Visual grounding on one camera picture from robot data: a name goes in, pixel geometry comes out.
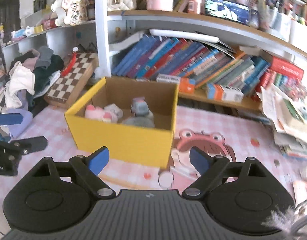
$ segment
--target pink checkered tablecloth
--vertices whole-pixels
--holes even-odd
[[[67,161],[78,154],[89,154],[76,148],[62,109],[48,106],[33,119],[20,138],[40,135],[47,138],[47,148],[23,156],[18,176],[0,176],[2,217],[4,197],[41,158],[51,156],[58,162]],[[194,140],[197,136],[204,137],[202,144],[201,140]],[[219,142],[225,148],[218,147]],[[260,123],[178,106],[175,141],[171,151],[172,164],[166,170],[110,159],[99,177],[116,192],[128,188],[178,189],[181,193],[200,176],[189,160],[189,149],[192,146],[204,147],[211,156],[222,154],[230,160],[235,158],[237,162],[243,162],[248,156],[256,157],[291,195],[294,195],[292,181],[300,179],[299,169],[304,166],[302,161],[284,158],[276,147],[270,130]]]

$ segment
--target cartoon frog eye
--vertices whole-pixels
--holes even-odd
[[[194,132],[191,130],[182,130],[180,131],[180,138],[191,138],[194,135]]]
[[[220,133],[213,133],[211,136],[217,142],[225,142],[224,137]]]

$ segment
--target cartoon girl print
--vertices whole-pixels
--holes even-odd
[[[201,176],[190,162],[190,149],[198,147],[211,157],[223,155],[236,162],[234,150],[226,145],[225,138],[220,133],[207,134],[204,131],[194,132],[190,129],[181,130],[180,138],[175,138],[170,153],[167,169],[159,171],[159,185],[161,188],[170,189],[174,182],[173,172],[183,176],[197,179]]]

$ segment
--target yellow box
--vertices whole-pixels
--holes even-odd
[[[84,118],[88,104],[103,108],[115,103],[124,112],[120,120],[123,121],[131,116],[130,104],[136,97],[145,97],[155,128]],[[92,153],[106,146],[110,158],[166,168],[174,138],[177,100],[176,84],[103,78],[66,111],[65,118],[79,150]]]

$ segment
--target clothes pile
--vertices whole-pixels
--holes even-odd
[[[0,91],[0,112],[23,116],[21,124],[1,126],[11,138],[17,138],[28,127],[35,106],[60,77],[63,68],[61,57],[47,46],[31,49],[11,63],[9,81]]]

